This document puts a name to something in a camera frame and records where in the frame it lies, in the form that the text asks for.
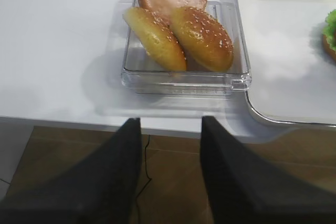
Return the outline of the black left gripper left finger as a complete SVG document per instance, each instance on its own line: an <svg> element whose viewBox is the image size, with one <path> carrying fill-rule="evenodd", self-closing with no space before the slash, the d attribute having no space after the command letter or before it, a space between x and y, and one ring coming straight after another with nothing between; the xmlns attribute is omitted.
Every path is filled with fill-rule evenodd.
<svg viewBox="0 0 336 224"><path fill-rule="evenodd" d="M128 119L71 169L1 201L1 223L128 223L142 164L140 119Z"/></svg>

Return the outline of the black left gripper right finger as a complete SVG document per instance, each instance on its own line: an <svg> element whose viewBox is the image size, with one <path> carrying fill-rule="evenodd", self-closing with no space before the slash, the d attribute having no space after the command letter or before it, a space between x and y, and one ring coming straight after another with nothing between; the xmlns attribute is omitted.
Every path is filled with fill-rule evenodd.
<svg viewBox="0 0 336 224"><path fill-rule="evenodd" d="M264 160L213 116L202 118L200 162L214 223L335 223L335 194Z"/></svg>

